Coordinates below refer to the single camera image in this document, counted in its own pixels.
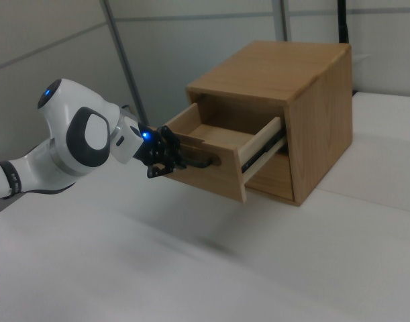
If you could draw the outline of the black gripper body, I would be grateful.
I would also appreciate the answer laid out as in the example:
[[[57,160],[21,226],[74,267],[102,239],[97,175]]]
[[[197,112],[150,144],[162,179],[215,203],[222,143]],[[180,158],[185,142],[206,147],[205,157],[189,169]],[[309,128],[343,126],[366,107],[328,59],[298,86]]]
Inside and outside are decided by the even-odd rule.
[[[162,163],[164,156],[164,145],[161,135],[150,127],[141,123],[138,124],[140,136],[143,139],[138,151],[134,154],[136,160],[141,161],[146,166],[153,166]]]

